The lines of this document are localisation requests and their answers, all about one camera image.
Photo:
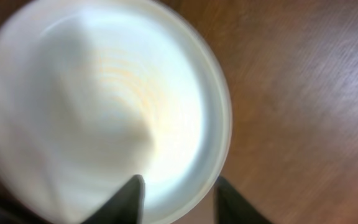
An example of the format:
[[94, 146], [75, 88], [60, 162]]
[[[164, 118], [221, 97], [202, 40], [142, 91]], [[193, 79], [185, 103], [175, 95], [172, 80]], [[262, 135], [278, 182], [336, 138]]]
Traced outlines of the cream plate with red stain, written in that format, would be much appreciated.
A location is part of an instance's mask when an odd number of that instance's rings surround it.
[[156, 1], [32, 1], [0, 28], [0, 181], [52, 223], [81, 223], [132, 176], [143, 223], [209, 192], [232, 133], [203, 38]]

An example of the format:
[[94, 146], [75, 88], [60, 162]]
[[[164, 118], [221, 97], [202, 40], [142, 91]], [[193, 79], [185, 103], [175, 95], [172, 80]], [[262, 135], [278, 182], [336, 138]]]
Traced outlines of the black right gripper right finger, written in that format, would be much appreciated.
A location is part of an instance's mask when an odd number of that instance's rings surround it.
[[214, 185], [216, 224], [272, 224], [260, 214], [224, 177]]

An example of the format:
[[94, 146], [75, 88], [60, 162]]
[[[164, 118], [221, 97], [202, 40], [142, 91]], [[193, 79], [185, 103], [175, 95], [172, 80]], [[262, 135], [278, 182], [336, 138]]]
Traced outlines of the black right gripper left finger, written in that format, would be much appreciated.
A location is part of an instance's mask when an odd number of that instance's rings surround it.
[[82, 224], [140, 224], [144, 207], [145, 184], [133, 175], [109, 200]]

